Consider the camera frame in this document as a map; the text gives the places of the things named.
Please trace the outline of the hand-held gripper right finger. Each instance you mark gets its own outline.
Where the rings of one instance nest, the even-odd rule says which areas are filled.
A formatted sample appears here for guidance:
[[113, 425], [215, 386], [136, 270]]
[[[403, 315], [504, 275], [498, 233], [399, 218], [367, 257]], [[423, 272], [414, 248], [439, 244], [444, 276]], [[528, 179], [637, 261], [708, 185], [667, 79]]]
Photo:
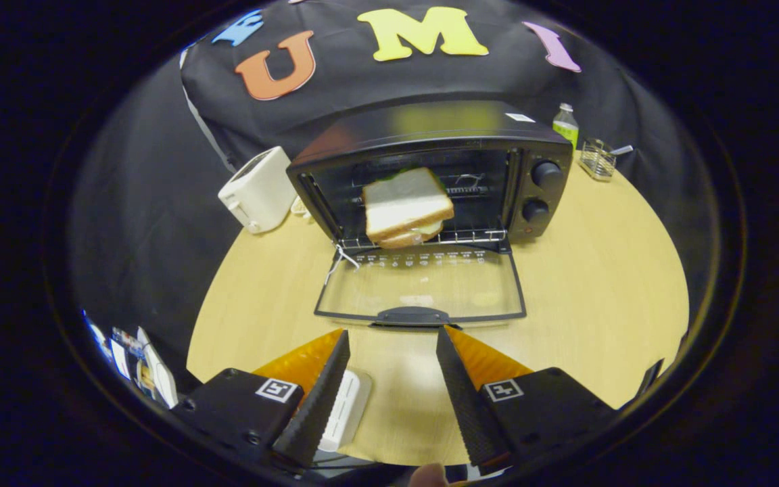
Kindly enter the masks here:
[[553, 459], [617, 414], [564, 370], [534, 371], [452, 326], [437, 333], [436, 356], [468, 459], [480, 469]]

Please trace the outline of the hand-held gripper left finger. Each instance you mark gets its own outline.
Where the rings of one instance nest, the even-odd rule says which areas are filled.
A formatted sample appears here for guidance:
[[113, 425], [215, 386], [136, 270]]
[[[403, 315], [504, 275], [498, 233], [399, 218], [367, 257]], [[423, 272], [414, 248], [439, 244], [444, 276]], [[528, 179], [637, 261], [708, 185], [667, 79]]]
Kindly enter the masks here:
[[173, 414], [225, 455], [276, 469], [308, 469], [349, 358], [349, 335], [336, 329], [253, 372], [222, 370]]

